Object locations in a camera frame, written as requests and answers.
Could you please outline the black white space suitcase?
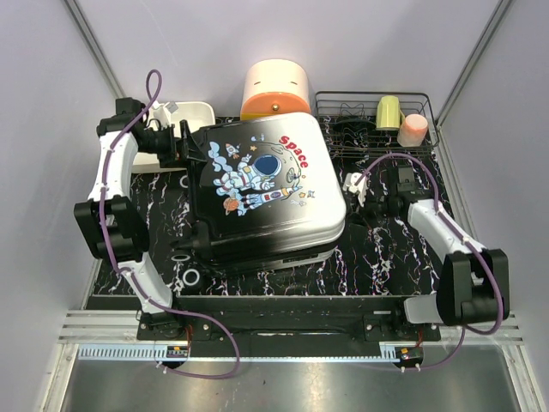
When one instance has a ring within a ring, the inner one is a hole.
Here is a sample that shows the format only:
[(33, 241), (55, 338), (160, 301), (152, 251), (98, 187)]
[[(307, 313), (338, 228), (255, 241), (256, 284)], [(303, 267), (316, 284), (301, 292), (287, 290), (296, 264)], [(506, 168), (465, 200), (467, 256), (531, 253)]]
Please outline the black white space suitcase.
[(334, 253), (347, 205), (312, 115), (202, 129), (207, 161), (184, 161), (190, 232), (174, 249), (228, 276), (317, 264)]

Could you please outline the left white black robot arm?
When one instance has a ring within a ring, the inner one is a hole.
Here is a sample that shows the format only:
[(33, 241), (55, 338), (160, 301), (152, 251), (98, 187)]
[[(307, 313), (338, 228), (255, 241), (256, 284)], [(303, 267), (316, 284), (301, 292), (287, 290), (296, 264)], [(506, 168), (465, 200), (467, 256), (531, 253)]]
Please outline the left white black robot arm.
[(150, 256), (148, 224), (131, 200), (134, 160), (145, 153), (155, 155), (160, 167), (174, 168), (182, 159), (183, 138), (197, 129), (176, 103), (116, 100), (114, 115), (96, 128), (100, 162), (93, 188), (74, 206), (92, 255), (109, 263), (140, 301), (141, 340), (189, 340), (201, 316), (181, 308)]

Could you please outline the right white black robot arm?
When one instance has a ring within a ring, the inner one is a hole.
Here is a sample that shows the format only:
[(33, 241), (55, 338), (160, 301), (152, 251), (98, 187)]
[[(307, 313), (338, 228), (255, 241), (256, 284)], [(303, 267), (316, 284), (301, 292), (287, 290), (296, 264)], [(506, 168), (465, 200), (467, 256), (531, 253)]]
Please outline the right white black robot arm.
[(443, 266), (437, 291), (410, 297), (403, 311), (389, 319), (394, 337), (408, 340), (420, 324), (461, 326), (479, 335), (495, 333), (509, 316), (509, 260), (500, 249), (488, 249), (462, 229), (440, 203), (434, 178), (431, 189), (419, 188), (410, 166), (392, 169), (389, 192), (381, 201), (366, 200), (367, 178), (349, 173), (343, 190), (358, 199), (365, 215), (390, 215), (415, 229)]

